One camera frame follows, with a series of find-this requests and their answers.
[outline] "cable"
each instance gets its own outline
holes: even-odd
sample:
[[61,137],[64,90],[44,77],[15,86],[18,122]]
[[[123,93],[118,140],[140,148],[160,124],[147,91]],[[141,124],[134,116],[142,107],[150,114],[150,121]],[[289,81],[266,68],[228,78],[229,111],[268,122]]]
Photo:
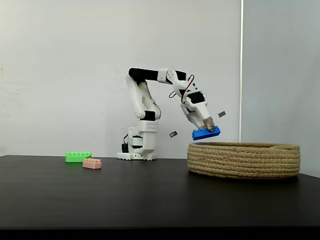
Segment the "cable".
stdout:
[[127,133],[127,134],[124,136],[124,138],[123,138],[123,142],[124,142],[125,144],[128,143],[128,142],[125,142],[126,137],[128,137],[128,133]]
[[161,118],[161,109],[160,107],[154,102],[154,105],[156,105],[156,107],[159,109],[159,112],[160,112],[160,116],[159,116],[159,119]]
[[[148,87],[147,81],[145,81],[145,85],[146,85],[146,89],[148,90],[149,96],[150,96],[150,98],[152,99],[152,96],[151,96],[151,93],[150,93],[150,91],[149,91],[149,87]],[[159,118],[158,118],[158,119],[160,119],[160,118],[161,118],[161,109],[160,109],[160,107],[159,107],[155,102],[154,102],[153,104],[156,105],[156,107],[159,109],[160,115],[159,115]]]
[[190,81],[189,85],[186,87],[186,89],[184,90],[182,96],[181,96],[181,103],[184,104],[183,102],[183,98],[184,98],[184,95],[186,94],[188,88],[190,87],[190,85],[192,84],[192,82],[195,80],[195,75],[190,75],[190,77],[188,78],[188,81],[192,78],[192,80]]
[[169,98],[170,98],[170,99],[172,99],[175,95],[177,95],[177,94],[176,94],[176,92],[175,92],[175,91],[173,91],[172,93],[170,93],[170,94],[169,94]]

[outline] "lego brick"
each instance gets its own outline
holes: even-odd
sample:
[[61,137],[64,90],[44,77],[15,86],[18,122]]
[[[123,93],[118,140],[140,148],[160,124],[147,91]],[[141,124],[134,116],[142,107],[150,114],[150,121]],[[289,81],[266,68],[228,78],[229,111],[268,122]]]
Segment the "lego brick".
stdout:
[[220,134],[220,129],[218,126],[215,126],[213,131],[209,131],[207,128],[194,130],[192,132],[192,138],[194,141],[200,140],[200,139],[206,139],[218,136]]
[[86,158],[82,163],[82,167],[88,169],[100,169],[102,167],[102,162],[100,159]]
[[91,152],[67,152],[65,154],[66,163],[82,163],[85,159],[91,158]]

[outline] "white robotic arm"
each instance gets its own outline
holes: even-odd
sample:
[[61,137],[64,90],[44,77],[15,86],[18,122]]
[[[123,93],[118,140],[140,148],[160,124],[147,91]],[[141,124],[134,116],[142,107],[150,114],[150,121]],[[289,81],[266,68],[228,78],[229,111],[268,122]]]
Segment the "white robotic arm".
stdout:
[[215,124],[207,110],[206,95],[193,83],[194,76],[186,78],[186,73],[161,68],[159,71],[131,68],[125,77],[135,116],[139,119],[136,127],[130,127],[128,142],[122,144],[122,152],[117,154],[123,160],[155,160],[156,132],[161,111],[150,95],[146,80],[172,85],[174,93],[181,99],[181,109],[186,118],[198,129],[215,129]]

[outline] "rope basket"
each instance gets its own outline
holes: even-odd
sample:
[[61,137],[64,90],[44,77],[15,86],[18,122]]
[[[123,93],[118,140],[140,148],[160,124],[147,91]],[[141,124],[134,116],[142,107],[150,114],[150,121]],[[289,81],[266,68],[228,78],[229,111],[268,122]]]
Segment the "rope basket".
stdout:
[[190,144],[187,152],[191,172],[235,179],[283,179],[298,175],[300,146],[249,142],[203,142]]

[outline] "red wire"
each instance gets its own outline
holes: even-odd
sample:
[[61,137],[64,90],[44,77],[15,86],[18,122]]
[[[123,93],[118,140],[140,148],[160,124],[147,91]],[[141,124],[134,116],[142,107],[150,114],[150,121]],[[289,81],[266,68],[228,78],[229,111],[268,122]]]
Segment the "red wire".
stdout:
[[192,82],[195,80],[195,75],[191,75],[189,77],[189,79],[192,78],[192,80],[190,81],[189,85],[186,87],[186,89],[184,90],[184,93],[181,96],[181,103],[184,104],[184,102],[182,101],[182,99],[184,98],[185,93],[187,92],[188,88],[190,87],[190,85],[192,84]]

